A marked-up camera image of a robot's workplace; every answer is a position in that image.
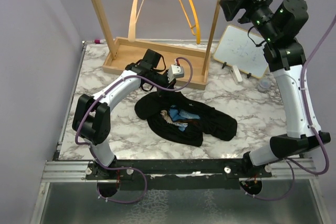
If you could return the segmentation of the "black printed t shirt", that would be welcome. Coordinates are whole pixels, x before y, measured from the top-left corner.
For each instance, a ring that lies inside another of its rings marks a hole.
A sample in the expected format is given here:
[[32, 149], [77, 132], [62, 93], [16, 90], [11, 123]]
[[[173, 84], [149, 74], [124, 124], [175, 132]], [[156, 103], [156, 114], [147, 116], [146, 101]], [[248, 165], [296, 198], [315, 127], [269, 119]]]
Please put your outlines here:
[[234, 118], [181, 92], [151, 92], [134, 110], [155, 134], [174, 143], [200, 147], [204, 134], [230, 141], [237, 133]]

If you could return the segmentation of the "yellow plastic hanger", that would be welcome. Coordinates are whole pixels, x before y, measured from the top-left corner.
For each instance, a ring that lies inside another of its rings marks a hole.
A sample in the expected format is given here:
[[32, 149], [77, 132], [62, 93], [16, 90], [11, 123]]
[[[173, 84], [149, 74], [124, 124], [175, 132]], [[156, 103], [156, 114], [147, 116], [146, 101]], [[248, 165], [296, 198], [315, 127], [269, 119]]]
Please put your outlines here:
[[193, 0], [178, 0], [185, 15], [188, 27], [195, 37], [196, 44], [199, 45], [201, 43], [201, 28], [198, 20], [197, 11], [194, 5]]

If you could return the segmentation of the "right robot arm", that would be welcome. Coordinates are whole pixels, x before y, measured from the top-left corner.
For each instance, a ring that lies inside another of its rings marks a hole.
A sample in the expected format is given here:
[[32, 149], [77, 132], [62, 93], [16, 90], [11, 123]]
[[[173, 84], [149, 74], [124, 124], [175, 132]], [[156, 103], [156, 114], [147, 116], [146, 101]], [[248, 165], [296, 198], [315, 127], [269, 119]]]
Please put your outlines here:
[[265, 41], [264, 58], [273, 74], [285, 108], [287, 132], [273, 136], [269, 144], [243, 155], [241, 171], [254, 177], [260, 168], [317, 147], [325, 154], [331, 135], [323, 132], [310, 99], [307, 64], [303, 46], [296, 35], [307, 22], [304, 0], [283, 0], [275, 12], [271, 0], [220, 0], [225, 19], [231, 21], [243, 9], [240, 24], [252, 23]]

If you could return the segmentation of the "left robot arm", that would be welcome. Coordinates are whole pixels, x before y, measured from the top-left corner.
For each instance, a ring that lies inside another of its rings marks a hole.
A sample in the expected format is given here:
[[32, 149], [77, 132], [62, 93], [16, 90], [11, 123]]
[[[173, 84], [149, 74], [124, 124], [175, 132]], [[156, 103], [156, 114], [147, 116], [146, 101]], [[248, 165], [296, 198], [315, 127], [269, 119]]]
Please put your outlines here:
[[177, 78], [184, 76], [179, 61], [168, 69], [158, 70], [163, 56], [148, 49], [142, 59], [130, 63], [121, 75], [103, 90], [94, 95], [83, 94], [77, 102], [72, 129], [76, 131], [75, 143], [87, 145], [98, 166], [98, 173], [104, 179], [115, 175], [113, 164], [115, 154], [111, 150], [107, 137], [111, 131], [110, 114], [116, 105], [144, 83], [166, 89], [174, 88]]

